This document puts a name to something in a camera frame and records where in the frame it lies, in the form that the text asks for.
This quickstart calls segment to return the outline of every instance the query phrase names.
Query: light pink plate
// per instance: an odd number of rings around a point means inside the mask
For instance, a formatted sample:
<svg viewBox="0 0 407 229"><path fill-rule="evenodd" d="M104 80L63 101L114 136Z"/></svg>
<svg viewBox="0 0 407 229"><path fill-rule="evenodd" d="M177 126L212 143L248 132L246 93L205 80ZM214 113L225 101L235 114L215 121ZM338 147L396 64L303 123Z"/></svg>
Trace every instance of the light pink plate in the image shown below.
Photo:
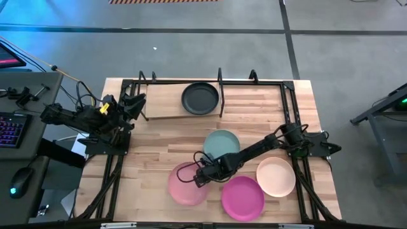
<svg viewBox="0 0 407 229"><path fill-rule="evenodd" d="M168 191L171 197L181 205L193 206L202 203L209 192L209 185L198 188L194 181L183 183L177 177L177 170L192 162L184 162L170 173L168 180ZM196 164L185 167L179 171L179 177L183 181L190 181L197 173L198 166Z"/></svg>
<svg viewBox="0 0 407 229"><path fill-rule="evenodd" d="M290 194L296 181L291 165L277 157L266 158L260 162L256 178L261 189L272 197L285 197Z"/></svg>

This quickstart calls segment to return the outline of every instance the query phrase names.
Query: rgb keyboard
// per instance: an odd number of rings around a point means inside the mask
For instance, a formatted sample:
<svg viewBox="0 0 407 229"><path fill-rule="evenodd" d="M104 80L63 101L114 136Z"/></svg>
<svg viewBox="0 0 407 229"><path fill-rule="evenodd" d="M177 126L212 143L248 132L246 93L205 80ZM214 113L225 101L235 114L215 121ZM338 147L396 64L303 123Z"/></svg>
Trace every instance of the rgb keyboard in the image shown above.
<svg viewBox="0 0 407 229"><path fill-rule="evenodd" d="M30 119L29 114L0 112L0 148L18 148Z"/></svg>

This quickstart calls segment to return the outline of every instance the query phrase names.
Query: light blue plate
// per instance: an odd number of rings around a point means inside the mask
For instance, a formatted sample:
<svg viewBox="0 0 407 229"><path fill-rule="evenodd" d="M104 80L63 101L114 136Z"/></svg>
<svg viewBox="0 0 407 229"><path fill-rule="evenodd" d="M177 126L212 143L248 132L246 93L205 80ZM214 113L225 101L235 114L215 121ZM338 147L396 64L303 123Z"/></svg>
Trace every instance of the light blue plate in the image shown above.
<svg viewBox="0 0 407 229"><path fill-rule="evenodd" d="M203 152L212 159L227 153L238 153L239 151L239 139L234 133L227 130L217 130L210 133L203 144Z"/></svg>

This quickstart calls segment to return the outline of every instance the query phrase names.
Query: gray floor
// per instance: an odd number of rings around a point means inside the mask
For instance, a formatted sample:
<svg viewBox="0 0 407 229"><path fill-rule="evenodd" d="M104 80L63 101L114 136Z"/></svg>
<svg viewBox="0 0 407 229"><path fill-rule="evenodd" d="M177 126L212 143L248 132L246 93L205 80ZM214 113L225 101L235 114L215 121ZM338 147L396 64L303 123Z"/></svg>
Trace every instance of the gray floor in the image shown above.
<svg viewBox="0 0 407 229"><path fill-rule="evenodd" d="M393 0L286 0L291 29L407 30L407 7ZM14 17L16 10L19 16ZM99 0L14 0L0 23L138 28L282 29L278 0L223 0L218 3L108 5ZM92 34L4 32L28 52L85 81L100 95L106 77L132 77L143 70L165 77L292 79L284 35L277 34ZM367 123L349 119L406 83L406 36L293 36L300 77L311 80L322 127L342 146L333 176L345 220L407 227L407 188L377 188L382 155ZM74 83L63 85L74 92ZM57 101L71 107L60 94ZM401 122L386 125L407 128ZM73 135L48 127L45 136Z"/></svg>

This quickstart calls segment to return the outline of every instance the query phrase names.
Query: wooden table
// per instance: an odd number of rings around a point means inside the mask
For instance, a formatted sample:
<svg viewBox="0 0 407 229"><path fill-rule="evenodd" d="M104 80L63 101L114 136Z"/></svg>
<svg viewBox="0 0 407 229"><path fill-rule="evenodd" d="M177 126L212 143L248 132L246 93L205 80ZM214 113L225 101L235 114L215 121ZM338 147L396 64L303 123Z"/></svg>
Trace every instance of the wooden table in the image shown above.
<svg viewBox="0 0 407 229"><path fill-rule="evenodd" d="M118 98L122 79L106 79L103 95L113 94ZM297 80L294 85L302 124L309 124L309 132L320 131L311 82ZM148 86L143 86L141 91L147 93L148 99ZM223 211L221 183L208 184L210 193L207 200L194 207L176 204L167 191L170 171L182 162L191 162L192 154L202 149L205 138L212 131L227 129L234 132L243 149L284 123L278 87L224 86L224 98L222 118L205 116L145 121L140 116L135 121L130 149L121 173L115 221L236 222ZM287 99L292 111L288 93ZM247 162L237 175L255 179L258 164L269 156L283 158L291 164L286 152L276 149ZM82 213L100 190L105 162L106 156L95 156L84 168L76 199L76 214ZM341 218L328 163L321 158L309 158L309 162L315 192L328 209ZM304 189L303 192L307 213L311 217L309 197ZM107 194L106 206L109 196L110 193ZM252 223L301 222L295 189L286 197L265 197L264 211Z"/></svg>

